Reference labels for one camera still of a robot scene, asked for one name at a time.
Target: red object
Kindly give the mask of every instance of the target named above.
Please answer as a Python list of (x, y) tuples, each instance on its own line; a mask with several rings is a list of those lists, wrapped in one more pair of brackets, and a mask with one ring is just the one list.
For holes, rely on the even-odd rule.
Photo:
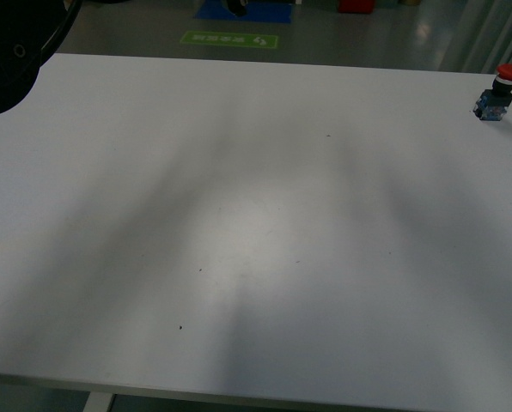
[(372, 13), (375, 0), (338, 0), (339, 13)]
[(498, 75), (504, 80), (512, 81), (512, 64), (501, 64), (497, 67)]

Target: blue floor mat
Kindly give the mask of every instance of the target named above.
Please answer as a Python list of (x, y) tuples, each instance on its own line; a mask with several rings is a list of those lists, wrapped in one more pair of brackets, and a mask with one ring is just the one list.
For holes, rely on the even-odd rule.
[(292, 4), (258, 3), (247, 4), (247, 15), (237, 17), (230, 13), (220, 0), (206, 0), (195, 15), (196, 19), (263, 21), (268, 23), (290, 23)]

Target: table surface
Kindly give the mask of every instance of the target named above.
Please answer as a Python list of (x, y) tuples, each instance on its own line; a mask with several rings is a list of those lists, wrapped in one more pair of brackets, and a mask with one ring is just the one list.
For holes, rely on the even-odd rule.
[(0, 116), (0, 375), (512, 411), (492, 80), (55, 56)]

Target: gray floor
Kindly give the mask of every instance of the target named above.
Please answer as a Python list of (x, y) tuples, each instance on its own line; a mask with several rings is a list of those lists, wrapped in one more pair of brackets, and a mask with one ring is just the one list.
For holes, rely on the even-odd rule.
[[(417, 7), (377, 0), (372, 15), (341, 15), (336, 0), (303, 0), (291, 24), (193, 19), (200, 0), (86, 2), (61, 52), (165, 58), (328, 64), (437, 70), (466, 0), (423, 0)], [(187, 30), (275, 34), (276, 50), (183, 45)], [(0, 412), (77, 412), (87, 392), (0, 385)], [(142, 397), (117, 397), (112, 412), (259, 412), (226, 406)]]

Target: green floor marking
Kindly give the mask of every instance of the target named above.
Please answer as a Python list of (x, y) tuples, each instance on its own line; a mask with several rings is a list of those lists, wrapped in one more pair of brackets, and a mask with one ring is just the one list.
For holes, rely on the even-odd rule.
[(257, 49), (277, 49), (279, 36), (270, 34), (219, 33), (189, 31), (180, 43), (190, 45), (230, 45), (233, 47), (255, 47)]

